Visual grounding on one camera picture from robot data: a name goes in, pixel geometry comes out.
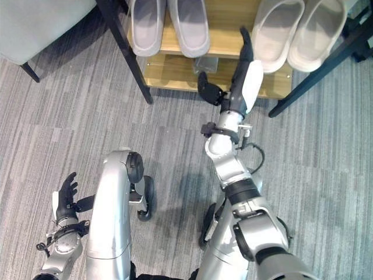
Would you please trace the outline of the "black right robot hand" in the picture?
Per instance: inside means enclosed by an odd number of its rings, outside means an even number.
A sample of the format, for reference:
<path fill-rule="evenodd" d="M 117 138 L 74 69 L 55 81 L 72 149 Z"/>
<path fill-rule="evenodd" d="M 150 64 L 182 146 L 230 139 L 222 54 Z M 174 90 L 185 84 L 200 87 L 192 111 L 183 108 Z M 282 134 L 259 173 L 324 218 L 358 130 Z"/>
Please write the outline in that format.
<path fill-rule="evenodd" d="M 198 93 L 206 102 L 220 106 L 221 112 L 233 111 L 245 118 L 258 97 L 263 81 L 263 65 L 254 58 L 249 31 L 243 26 L 240 33 L 243 45 L 229 90 L 224 91 L 210 83 L 206 72 L 201 72 L 198 75 Z"/>

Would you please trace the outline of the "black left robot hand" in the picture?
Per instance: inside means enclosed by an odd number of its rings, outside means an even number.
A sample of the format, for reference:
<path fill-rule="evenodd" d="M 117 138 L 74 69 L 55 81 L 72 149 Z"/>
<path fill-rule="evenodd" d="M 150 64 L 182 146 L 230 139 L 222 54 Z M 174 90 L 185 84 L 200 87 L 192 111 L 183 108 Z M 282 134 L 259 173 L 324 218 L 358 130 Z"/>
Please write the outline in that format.
<path fill-rule="evenodd" d="M 74 202 L 78 182 L 75 181 L 76 172 L 67 176 L 59 191 L 52 194 L 52 210 L 55 221 L 60 223 L 64 219 L 78 220 L 77 213 L 86 212 L 93 208 L 95 195 L 91 195 Z"/>

